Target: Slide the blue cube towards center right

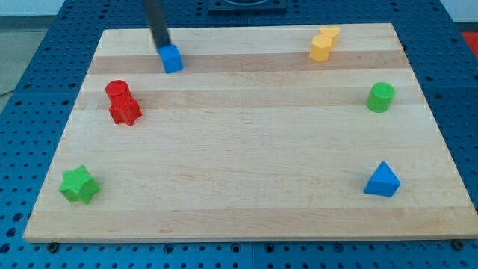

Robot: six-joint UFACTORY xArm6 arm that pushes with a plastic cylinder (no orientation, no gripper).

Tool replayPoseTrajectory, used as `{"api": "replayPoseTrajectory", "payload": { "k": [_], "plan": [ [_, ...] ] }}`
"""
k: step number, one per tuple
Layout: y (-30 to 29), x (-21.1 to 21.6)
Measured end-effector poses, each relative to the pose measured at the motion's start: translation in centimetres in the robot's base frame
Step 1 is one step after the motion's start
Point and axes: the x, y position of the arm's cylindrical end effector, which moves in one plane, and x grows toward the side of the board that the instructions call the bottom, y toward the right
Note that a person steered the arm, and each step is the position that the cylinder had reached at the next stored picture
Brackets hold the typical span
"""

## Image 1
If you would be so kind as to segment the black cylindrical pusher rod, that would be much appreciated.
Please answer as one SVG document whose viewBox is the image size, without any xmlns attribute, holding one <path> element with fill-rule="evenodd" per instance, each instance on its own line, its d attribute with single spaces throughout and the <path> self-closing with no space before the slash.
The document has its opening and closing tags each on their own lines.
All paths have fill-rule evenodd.
<svg viewBox="0 0 478 269">
<path fill-rule="evenodd" d="M 171 44 L 167 18 L 161 0 L 143 0 L 149 29 L 157 49 Z"/>
</svg>

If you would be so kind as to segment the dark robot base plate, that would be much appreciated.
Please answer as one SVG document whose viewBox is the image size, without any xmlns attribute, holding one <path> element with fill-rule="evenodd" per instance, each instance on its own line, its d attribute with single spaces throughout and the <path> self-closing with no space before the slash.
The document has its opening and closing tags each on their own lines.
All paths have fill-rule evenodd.
<svg viewBox="0 0 478 269">
<path fill-rule="evenodd" d="M 286 11 L 287 0 L 210 0 L 208 14 L 225 12 Z"/>
</svg>

